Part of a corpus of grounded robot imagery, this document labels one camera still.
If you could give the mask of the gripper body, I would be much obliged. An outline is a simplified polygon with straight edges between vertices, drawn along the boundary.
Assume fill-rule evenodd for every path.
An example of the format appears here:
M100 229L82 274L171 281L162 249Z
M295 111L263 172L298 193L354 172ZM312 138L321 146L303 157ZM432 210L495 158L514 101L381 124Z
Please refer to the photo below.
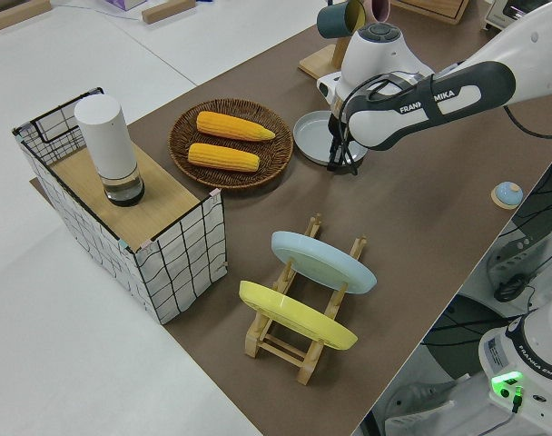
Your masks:
M349 94L349 85L341 71L324 75L317 80L317 88L325 98L333 114L338 114Z

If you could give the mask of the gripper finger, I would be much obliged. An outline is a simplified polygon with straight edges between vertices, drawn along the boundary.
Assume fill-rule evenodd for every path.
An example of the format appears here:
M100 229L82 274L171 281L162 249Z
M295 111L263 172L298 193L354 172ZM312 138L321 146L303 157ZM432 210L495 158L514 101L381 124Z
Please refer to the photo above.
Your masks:
M329 161L327 163L328 171L335 171L339 167L338 152L340 149L339 121L331 114L328 121L328 129L331 134L331 144L329 150Z
M340 157L339 157L339 163L343 165L349 165L350 164L350 150L349 150L349 142L347 139L347 130L346 130L346 124L339 119L338 121L338 128L339 128L339 139L340 139Z

